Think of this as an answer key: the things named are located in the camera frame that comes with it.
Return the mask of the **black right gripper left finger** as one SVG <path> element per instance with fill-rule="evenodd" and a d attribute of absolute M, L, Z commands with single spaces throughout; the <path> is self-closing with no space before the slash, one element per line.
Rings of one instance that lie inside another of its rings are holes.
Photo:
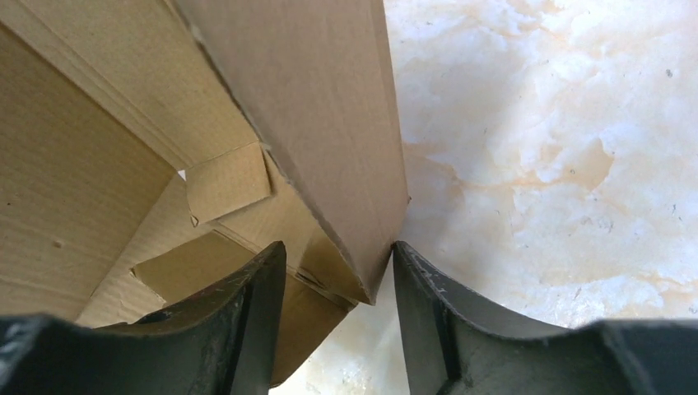
<path fill-rule="evenodd" d="M 4 394 L 266 394 L 286 249 L 134 323 L 85 328 L 47 314 L 1 318 Z"/>

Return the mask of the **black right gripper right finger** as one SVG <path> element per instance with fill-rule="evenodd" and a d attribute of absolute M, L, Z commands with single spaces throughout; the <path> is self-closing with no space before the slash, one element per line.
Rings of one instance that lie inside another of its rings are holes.
<path fill-rule="evenodd" d="M 403 241 L 393 274 L 412 394 L 694 394 L 694 319 L 562 328 L 445 275 Z"/>

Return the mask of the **brown cardboard box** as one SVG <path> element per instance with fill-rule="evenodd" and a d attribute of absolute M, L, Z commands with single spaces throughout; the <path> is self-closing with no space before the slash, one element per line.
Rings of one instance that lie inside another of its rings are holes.
<path fill-rule="evenodd" d="M 407 204 L 381 1 L 1 4 L 1 318 L 134 323 L 280 241 L 274 388 Z"/>

